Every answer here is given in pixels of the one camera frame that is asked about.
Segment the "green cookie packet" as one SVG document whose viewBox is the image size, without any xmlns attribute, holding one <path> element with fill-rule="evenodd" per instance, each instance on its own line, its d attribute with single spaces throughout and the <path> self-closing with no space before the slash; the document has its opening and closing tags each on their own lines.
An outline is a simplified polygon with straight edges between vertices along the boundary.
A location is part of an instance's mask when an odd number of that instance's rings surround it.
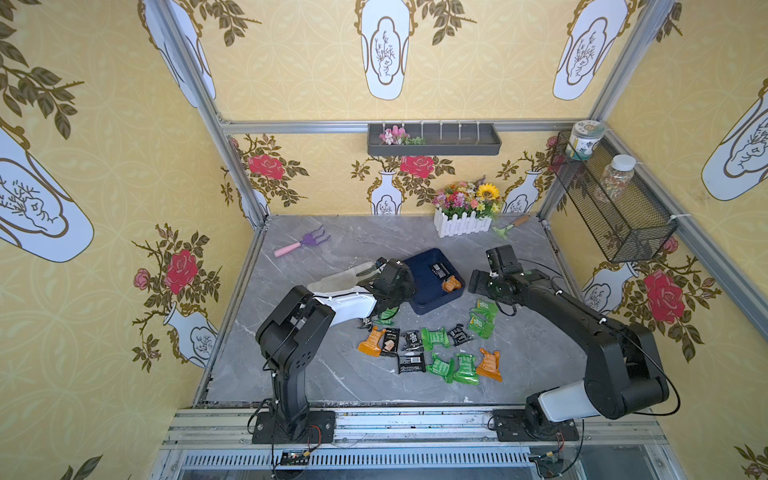
<svg viewBox="0 0 768 480">
<path fill-rule="evenodd" d="M 436 330 L 422 328 L 420 335 L 425 351 L 433 351 L 436 346 L 442 346 L 443 348 L 451 347 L 450 337 L 443 327 Z"/>
<path fill-rule="evenodd" d="M 394 324 L 394 318 L 399 313 L 398 307 L 387 309 L 377 315 L 375 323 L 383 326 L 390 326 Z"/>
</svg>

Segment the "dark blue storage box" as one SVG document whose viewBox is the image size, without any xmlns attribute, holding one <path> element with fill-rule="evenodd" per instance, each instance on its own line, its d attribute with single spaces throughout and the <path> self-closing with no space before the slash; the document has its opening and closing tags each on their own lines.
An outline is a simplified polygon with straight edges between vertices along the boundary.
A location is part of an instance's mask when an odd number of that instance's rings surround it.
<svg viewBox="0 0 768 480">
<path fill-rule="evenodd" d="M 446 255 L 438 248 L 432 248 L 404 260 L 413 274 L 417 291 L 409 304 L 417 315 L 425 315 L 460 298 L 465 291 L 465 281 Z M 447 294 L 441 289 L 441 282 L 431 271 L 432 264 L 442 264 L 464 285 L 460 291 Z"/>
</svg>

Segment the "green packet cluster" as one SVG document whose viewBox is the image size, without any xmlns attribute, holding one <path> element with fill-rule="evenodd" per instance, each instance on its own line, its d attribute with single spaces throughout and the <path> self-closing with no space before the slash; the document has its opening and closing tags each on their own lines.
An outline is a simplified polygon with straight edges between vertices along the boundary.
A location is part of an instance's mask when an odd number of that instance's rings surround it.
<svg viewBox="0 0 768 480">
<path fill-rule="evenodd" d="M 476 333 L 480 338 L 489 339 L 494 332 L 495 324 L 493 320 L 489 320 L 485 315 L 471 313 L 467 328 Z"/>
</svg>

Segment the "black cookie packet with picture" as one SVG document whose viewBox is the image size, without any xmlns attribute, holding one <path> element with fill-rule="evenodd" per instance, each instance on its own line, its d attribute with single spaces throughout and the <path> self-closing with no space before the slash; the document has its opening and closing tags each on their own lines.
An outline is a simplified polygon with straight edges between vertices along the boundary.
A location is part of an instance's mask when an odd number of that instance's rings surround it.
<svg viewBox="0 0 768 480">
<path fill-rule="evenodd" d="M 400 340 L 400 330 L 398 328 L 387 328 L 384 330 L 381 345 L 381 356 L 397 357 Z"/>
</svg>

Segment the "orange cookie packet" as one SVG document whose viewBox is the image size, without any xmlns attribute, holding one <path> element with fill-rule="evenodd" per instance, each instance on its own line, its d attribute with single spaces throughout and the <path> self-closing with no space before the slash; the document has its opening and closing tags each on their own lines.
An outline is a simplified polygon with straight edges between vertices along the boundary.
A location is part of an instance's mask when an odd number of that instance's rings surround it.
<svg viewBox="0 0 768 480">
<path fill-rule="evenodd" d="M 382 339 L 386 334 L 385 329 L 373 327 L 368 337 L 358 345 L 358 350 L 371 357 L 379 357 L 382 353 Z"/>
</svg>

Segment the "black packet with barcode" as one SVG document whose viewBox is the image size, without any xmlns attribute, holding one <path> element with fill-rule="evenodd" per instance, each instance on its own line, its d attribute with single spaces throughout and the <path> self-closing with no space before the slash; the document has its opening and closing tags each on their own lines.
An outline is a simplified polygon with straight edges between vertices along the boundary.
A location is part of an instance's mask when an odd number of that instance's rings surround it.
<svg viewBox="0 0 768 480">
<path fill-rule="evenodd" d="M 411 352 L 405 355 L 398 356 L 398 368 L 399 374 L 403 373 L 425 373 L 426 363 L 424 354 L 419 352 Z"/>
</svg>

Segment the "green packet front row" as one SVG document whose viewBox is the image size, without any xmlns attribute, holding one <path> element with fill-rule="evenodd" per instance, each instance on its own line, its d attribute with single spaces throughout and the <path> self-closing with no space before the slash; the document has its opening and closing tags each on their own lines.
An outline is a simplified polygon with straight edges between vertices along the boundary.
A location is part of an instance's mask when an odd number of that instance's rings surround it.
<svg viewBox="0 0 768 480">
<path fill-rule="evenodd" d="M 436 352 L 432 352 L 431 362 L 426 366 L 426 371 L 451 384 L 453 382 L 454 360 L 452 358 L 444 360 Z"/>
</svg>

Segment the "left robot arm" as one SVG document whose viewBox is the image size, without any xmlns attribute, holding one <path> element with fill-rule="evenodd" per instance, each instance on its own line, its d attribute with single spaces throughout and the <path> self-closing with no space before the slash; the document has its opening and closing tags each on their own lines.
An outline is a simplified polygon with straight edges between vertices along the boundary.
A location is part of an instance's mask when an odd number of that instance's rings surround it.
<svg viewBox="0 0 768 480">
<path fill-rule="evenodd" d="M 380 258 L 308 286 L 297 285 L 285 295 L 255 335 L 272 377 L 268 418 L 276 434 L 294 442 L 308 432 L 305 370 L 331 326 L 377 316 L 410 300 L 416 291 L 405 262 Z"/>
</svg>

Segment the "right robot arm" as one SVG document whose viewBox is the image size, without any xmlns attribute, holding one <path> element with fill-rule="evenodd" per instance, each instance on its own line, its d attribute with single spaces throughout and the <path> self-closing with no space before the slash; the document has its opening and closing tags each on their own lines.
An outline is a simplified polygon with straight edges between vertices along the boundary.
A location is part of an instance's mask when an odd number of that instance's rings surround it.
<svg viewBox="0 0 768 480">
<path fill-rule="evenodd" d="M 640 324 L 624 324 L 556 288 L 550 276 L 526 270 L 512 246 L 486 251 L 490 270 L 475 270 L 468 289 L 497 305 L 524 307 L 543 316 L 586 354 L 581 381 L 542 391 L 526 399 L 530 427 L 550 427 L 573 419 L 601 416 L 620 419 L 645 415 L 657 404 L 681 397 L 665 373 L 651 331 Z"/>
</svg>

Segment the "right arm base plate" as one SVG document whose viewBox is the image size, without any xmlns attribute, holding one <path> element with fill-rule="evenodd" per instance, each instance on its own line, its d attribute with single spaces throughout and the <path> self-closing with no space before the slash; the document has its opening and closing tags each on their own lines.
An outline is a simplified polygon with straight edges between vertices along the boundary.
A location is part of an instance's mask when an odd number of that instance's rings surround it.
<svg viewBox="0 0 768 480">
<path fill-rule="evenodd" d="M 500 442 L 578 441 L 579 430 L 573 420 L 552 422 L 542 413 L 523 409 L 494 410 L 487 428 Z"/>
</svg>

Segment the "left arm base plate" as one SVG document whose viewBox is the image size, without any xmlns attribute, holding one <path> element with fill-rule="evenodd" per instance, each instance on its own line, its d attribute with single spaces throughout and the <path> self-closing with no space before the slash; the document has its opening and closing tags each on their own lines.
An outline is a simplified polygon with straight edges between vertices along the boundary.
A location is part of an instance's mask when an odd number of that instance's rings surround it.
<svg viewBox="0 0 768 480">
<path fill-rule="evenodd" d="M 315 447 L 334 439 L 336 414 L 333 411 L 310 410 L 306 420 L 295 428 L 281 422 L 280 418 L 266 409 L 254 413 L 246 430 L 255 445 L 304 444 Z"/>
</svg>

